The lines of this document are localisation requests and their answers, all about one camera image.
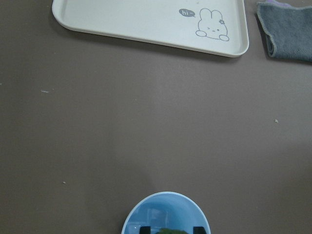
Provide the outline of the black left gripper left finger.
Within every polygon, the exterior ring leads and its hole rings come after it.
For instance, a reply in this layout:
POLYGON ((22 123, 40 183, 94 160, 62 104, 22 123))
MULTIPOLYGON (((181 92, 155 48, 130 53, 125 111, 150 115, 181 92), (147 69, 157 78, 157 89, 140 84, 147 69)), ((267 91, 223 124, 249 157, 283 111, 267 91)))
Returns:
POLYGON ((140 227, 139 234, 151 234, 151 227, 150 226, 140 227))

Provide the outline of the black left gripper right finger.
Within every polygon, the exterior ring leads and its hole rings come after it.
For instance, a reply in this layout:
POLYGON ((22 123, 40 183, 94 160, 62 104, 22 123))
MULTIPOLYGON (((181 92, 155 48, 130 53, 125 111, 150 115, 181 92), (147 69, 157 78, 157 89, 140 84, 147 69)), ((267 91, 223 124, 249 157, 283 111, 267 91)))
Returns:
POLYGON ((205 234, 205 228, 201 226, 194 226, 193 234, 205 234))

